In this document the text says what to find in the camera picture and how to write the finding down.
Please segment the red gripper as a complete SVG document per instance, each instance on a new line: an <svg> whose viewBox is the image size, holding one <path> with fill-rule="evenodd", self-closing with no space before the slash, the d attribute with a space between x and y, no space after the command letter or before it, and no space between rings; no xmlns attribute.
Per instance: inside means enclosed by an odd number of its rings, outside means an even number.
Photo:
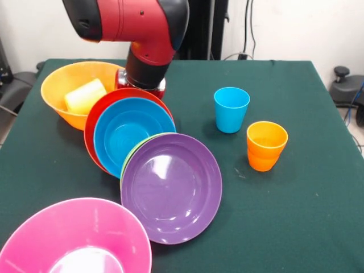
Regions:
<svg viewBox="0 0 364 273"><path fill-rule="evenodd" d="M156 96L157 98L162 99L167 90L167 82L166 79L164 78L161 80L160 84L155 89L141 88L140 86L136 86L128 82L127 73L125 69L118 69L115 74L115 89L131 88L131 87L147 91Z"/></svg>

